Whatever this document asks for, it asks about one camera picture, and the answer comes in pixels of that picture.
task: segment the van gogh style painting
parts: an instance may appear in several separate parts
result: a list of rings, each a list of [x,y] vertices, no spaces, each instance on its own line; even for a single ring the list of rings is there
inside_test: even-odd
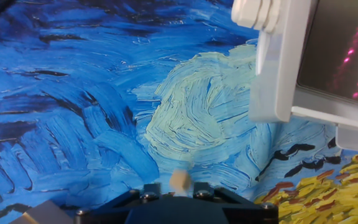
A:
[[[334,127],[248,119],[258,33],[230,0],[28,0],[0,15],[0,223],[96,208],[191,167],[280,206],[358,223],[358,152]]]

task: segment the wooden block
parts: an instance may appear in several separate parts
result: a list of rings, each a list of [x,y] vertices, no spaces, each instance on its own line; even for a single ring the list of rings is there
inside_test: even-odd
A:
[[[185,170],[175,170],[173,171],[169,184],[177,192],[185,192],[191,186],[191,177]]]

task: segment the gray panel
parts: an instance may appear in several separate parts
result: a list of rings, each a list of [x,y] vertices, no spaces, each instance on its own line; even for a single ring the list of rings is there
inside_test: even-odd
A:
[[[305,46],[299,86],[358,102],[358,0],[320,0]]]

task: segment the gray surface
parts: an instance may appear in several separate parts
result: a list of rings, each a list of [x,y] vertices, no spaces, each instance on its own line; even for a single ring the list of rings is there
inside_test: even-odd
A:
[[[72,224],[73,220],[51,201],[46,201],[26,211],[39,224]],[[11,222],[11,224],[32,224],[25,216]]]
[[[357,33],[358,1],[320,0],[306,37],[298,85],[358,102]]]

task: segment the screw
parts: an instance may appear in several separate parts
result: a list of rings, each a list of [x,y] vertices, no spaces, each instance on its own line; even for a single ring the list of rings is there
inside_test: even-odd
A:
[[[82,215],[88,214],[89,212],[90,212],[90,210],[87,208],[80,208],[75,213],[79,216],[82,216]]]
[[[206,198],[206,197],[210,197],[210,196],[212,196],[212,194],[207,190],[199,190],[196,193],[196,197],[198,197],[198,198]]]
[[[144,199],[152,199],[152,198],[156,198],[157,195],[154,192],[145,192],[142,196],[142,198]]]
[[[275,204],[270,203],[270,202],[262,203],[260,206],[265,210],[271,210],[271,209],[276,209],[277,208],[277,206]]]

